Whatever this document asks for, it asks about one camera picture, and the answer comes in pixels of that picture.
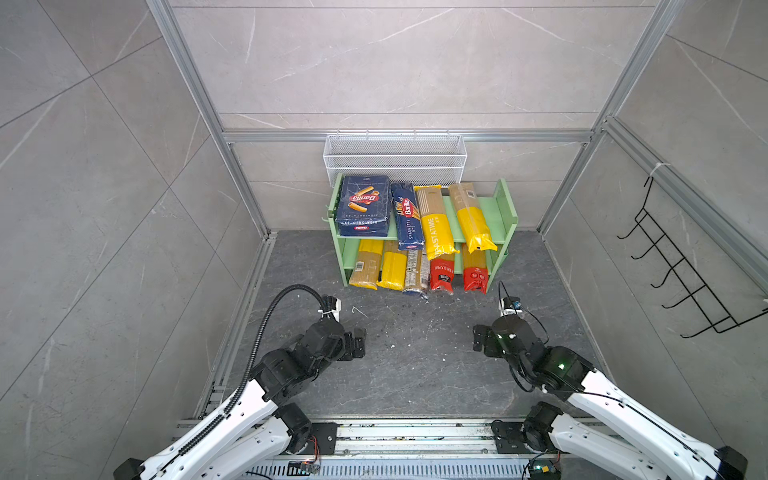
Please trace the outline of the red spaghetti bag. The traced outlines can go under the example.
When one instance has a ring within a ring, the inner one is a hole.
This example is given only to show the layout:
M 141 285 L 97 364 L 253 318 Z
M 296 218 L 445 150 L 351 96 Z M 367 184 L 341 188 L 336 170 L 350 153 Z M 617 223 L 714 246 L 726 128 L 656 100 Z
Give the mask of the red spaghetti bag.
M 430 290 L 453 294 L 455 255 L 440 255 L 430 261 Z
M 486 253 L 481 250 L 471 250 L 467 244 L 462 244 L 461 257 L 464 291 L 485 294 L 489 283 Z

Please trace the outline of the clear white-label spaghetti bag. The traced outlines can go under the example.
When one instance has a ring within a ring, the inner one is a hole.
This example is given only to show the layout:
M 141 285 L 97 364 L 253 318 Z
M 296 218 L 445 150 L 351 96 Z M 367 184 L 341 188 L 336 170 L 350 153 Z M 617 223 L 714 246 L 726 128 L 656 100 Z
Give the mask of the clear white-label spaghetti bag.
M 427 297 L 429 289 L 429 262 L 423 250 L 409 250 L 403 292 L 407 295 Z

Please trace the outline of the large yellow spaghetti bag front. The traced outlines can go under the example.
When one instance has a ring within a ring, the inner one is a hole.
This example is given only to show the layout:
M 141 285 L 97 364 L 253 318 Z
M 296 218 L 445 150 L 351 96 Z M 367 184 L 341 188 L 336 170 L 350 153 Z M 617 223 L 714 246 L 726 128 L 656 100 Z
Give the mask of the large yellow spaghetti bag front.
M 398 243 L 395 240 L 385 240 L 377 286 L 402 292 L 405 285 L 407 262 L 407 253 L 398 249 Z

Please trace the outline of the yellow spaghetti bag with lettering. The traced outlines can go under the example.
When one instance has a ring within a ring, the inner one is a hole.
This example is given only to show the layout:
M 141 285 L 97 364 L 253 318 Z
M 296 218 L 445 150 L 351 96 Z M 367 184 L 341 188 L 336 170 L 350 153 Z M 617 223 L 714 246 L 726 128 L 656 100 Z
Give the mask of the yellow spaghetti bag with lettering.
M 438 186 L 417 186 L 415 193 L 420 208 L 427 258 L 432 261 L 440 256 L 455 254 L 457 250 L 441 189 Z

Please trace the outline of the blue Barilla spaghetti box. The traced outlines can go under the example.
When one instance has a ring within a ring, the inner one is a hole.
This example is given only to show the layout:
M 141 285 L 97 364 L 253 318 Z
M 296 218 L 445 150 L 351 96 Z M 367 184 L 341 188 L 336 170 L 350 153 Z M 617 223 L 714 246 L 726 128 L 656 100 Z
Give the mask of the blue Barilla spaghetti box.
M 425 237 L 413 185 L 411 183 L 392 183 L 391 195 L 398 248 L 401 251 L 423 249 Z

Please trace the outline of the blue Barilla rigatoni box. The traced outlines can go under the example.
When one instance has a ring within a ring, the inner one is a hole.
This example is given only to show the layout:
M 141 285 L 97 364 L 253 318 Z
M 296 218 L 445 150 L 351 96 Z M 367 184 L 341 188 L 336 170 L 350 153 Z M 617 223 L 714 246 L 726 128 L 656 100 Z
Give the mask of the blue Barilla rigatoni box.
M 384 237 L 392 208 L 385 175 L 347 175 L 342 179 L 335 224 L 344 237 Z

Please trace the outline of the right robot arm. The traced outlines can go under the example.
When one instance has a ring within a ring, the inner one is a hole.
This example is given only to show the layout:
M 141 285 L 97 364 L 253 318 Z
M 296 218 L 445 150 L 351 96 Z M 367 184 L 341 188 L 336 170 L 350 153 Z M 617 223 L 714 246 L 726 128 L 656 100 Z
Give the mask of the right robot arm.
M 597 431 L 559 407 L 534 405 L 517 432 L 495 420 L 498 444 L 522 442 L 538 454 L 576 455 L 622 479 L 743 479 L 746 457 L 715 448 L 674 427 L 619 389 L 575 351 L 549 346 L 510 314 L 473 328 L 473 348 L 504 360 L 519 387 L 553 395 L 611 429 Z

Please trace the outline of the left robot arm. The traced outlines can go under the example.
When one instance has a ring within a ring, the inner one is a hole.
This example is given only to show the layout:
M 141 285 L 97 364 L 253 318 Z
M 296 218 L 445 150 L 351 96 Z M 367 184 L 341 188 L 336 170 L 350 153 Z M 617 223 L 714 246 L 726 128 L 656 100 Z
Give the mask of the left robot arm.
M 125 460 L 113 477 L 234 479 L 260 460 L 303 450 L 312 423 L 290 399 L 332 363 L 363 358 L 365 340 L 363 328 L 320 319 L 294 343 L 266 353 L 245 386 L 179 440 L 146 460 Z

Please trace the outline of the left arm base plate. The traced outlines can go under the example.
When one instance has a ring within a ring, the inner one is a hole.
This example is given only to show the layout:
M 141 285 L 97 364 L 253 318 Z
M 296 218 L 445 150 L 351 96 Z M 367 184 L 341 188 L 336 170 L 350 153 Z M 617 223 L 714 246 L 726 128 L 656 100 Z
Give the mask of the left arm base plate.
M 334 422 L 311 423 L 297 432 L 289 431 L 286 454 L 325 456 L 335 453 L 340 425 Z

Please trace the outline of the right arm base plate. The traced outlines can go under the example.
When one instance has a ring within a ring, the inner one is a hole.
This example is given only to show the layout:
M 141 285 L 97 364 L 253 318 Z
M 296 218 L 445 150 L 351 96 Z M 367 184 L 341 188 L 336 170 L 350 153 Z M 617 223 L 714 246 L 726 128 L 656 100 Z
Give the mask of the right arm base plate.
M 538 420 L 508 422 L 494 420 L 491 424 L 493 440 L 499 454 L 557 452 L 550 438 L 553 429 Z

